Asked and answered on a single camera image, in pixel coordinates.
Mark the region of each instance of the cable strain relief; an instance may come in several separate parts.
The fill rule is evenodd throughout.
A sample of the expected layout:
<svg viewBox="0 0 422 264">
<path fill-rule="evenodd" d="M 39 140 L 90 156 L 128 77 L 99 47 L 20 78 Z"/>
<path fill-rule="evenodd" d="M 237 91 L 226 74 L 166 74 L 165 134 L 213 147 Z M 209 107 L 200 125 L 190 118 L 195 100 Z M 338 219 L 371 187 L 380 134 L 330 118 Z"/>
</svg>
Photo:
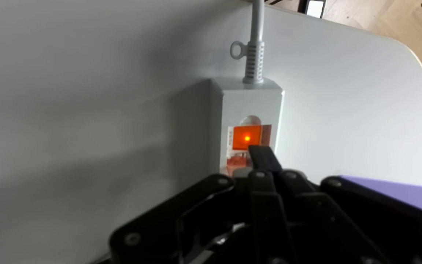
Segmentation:
<svg viewBox="0 0 422 264">
<path fill-rule="evenodd" d="M 264 82 L 264 56 L 266 43 L 250 41 L 247 47 L 247 66 L 245 66 L 245 84 L 263 84 Z"/>
</svg>

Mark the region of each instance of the black machine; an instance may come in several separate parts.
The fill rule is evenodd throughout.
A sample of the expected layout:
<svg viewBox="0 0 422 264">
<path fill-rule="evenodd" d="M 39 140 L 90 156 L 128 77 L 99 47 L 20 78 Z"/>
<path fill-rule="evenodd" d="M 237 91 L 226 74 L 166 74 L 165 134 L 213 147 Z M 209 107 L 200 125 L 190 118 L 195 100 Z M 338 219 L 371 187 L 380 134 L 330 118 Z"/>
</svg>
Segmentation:
<svg viewBox="0 0 422 264">
<path fill-rule="evenodd" d="M 422 210 L 341 176 L 311 184 L 269 147 L 119 228 L 106 264 L 422 264 Z"/>
</svg>

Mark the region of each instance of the purple surface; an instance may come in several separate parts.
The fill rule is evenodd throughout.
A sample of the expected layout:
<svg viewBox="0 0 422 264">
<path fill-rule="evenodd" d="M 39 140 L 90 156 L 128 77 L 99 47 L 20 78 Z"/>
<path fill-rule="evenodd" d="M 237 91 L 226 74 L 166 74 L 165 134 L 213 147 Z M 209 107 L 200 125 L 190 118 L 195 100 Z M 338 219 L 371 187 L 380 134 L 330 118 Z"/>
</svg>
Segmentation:
<svg viewBox="0 0 422 264">
<path fill-rule="evenodd" d="M 364 179 L 364 178 L 355 178 L 355 176 L 343 176 L 343 178 L 354 182 L 354 184 L 374 189 L 380 194 L 401 200 L 406 204 L 411 204 L 411 206 L 422 210 L 422 187 L 374 181 L 374 179 Z"/>
</svg>

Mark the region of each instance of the white cable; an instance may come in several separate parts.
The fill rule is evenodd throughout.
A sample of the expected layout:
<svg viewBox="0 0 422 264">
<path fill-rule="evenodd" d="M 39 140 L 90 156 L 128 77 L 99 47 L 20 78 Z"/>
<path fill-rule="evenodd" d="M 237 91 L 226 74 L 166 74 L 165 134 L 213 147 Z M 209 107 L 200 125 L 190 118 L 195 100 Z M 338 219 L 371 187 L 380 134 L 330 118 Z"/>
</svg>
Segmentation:
<svg viewBox="0 0 422 264">
<path fill-rule="evenodd" d="M 264 0 L 254 0 L 253 5 L 253 33 L 248 46 L 237 41 L 231 46 L 231 56 L 234 59 L 242 59 L 247 56 L 245 66 L 245 84 L 263 84 L 264 82 Z"/>
</svg>

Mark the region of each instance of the orange light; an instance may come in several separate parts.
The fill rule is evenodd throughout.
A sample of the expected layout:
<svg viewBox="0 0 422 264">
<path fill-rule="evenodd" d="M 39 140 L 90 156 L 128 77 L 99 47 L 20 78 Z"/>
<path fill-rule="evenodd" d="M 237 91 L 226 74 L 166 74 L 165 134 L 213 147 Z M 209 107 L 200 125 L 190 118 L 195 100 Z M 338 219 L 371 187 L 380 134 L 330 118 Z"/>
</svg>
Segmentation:
<svg viewBox="0 0 422 264">
<path fill-rule="evenodd" d="M 261 126 L 235 126 L 232 150 L 248 150 L 250 145 L 260 145 L 261 134 Z"/>
</svg>

